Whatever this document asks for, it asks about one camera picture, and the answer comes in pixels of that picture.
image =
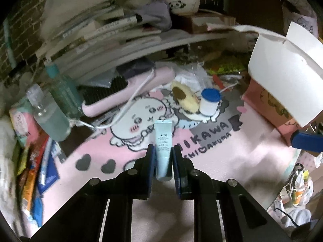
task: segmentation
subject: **clear bottle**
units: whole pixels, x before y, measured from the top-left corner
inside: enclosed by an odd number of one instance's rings
[[[73,119],[83,116],[82,98],[73,80],[67,75],[60,74],[56,64],[46,66],[46,72],[52,79],[49,91],[62,112]]]
[[[67,117],[50,93],[46,95],[38,84],[34,84],[27,92],[27,98],[34,106],[34,118],[41,128],[54,140],[61,142],[71,132]]]

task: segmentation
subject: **white shelf edge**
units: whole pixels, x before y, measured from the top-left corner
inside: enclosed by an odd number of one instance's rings
[[[132,60],[138,59],[140,57],[158,52],[158,51],[163,51],[172,47],[177,47],[177,46],[181,46],[181,45],[185,45],[188,43],[197,43],[197,42],[203,42],[203,41],[208,41],[208,40],[214,40],[214,39],[222,39],[222,38],[226,38],[228,36],[229,32],[225,32],[225,33],[203,33],[203,34],[195,34],[192,35],[189,38],[184,38],[184,39],[179,39],[177,41],[171,41],[168,43],[164,43],[164,44],[160,44],[160,45],[156,45],[156,46],[152,46],[150,48],[145,48],[141,51],[136,51],[134,53],[122,56],[119,59],[113,60],[111,62],[107,62],[104,65],[101,65],[93,70],[91,70],[90,72],[87,72],[85,75],[83,75],[80,78],[76,79],[76,83],[77,84],[81,84],[97,75],[100,75],[101,73],[117,67],[119,65],[128,63]]]

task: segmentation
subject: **yellow plush toy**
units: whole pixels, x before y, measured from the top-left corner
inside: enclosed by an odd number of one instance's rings
[[[187,112],[195,114],[200,108],[200,101],[191,89],[180,82],[173,81],[171,84],[173,98]]]

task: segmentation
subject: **metal screw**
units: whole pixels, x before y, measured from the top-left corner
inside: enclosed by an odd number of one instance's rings
[[[129,175],[135,175],[137,173],[138,173],[138,171],[136,169],[134,169],[134,168],[128,170]]]
[[[232,187],[236,187],[238,185],[238,182],[234,179],[229,179],[228,184]]]
[[[200,175],[200,171],[198,169],[192,169],[192,171],[190,172],[191,176],[199,176]]]
[[[90,181],[88,182],[91,186],[96,186],[98,183],[100,183],[100,179],[98,178],[92,178],[90,179]]]

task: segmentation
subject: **brick wall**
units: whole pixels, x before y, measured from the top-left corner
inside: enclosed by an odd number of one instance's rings
[[[12,49],[17,63],[26,60],[35,65],[34,56],[42,42],[38,38],[40,18],[46,0],[18,0],[8,15]],[[223,0],[201,0],[200,8],[222,11]],[[11,71],[4,44],[4,31],[0,27],[0,79],[3,80]]]

